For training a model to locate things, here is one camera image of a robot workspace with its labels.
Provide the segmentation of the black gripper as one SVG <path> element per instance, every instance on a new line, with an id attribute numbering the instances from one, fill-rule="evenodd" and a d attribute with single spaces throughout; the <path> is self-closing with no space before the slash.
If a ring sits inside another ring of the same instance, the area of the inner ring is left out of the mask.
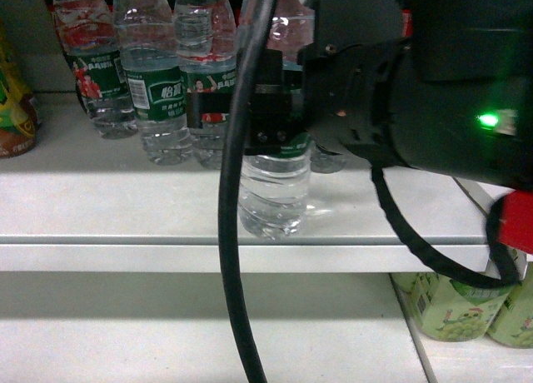
<path id="1" fill-rule="evenodd" d="M 412 51 L 402 11 L 412 0 L 308 0 L 314 42 L 301 51 L 307 127 L 328 151 L 412 153 Z M 304 132 L 302 71 L 282 52 L 260 58 L 247 155 L 285 155 Z"/>

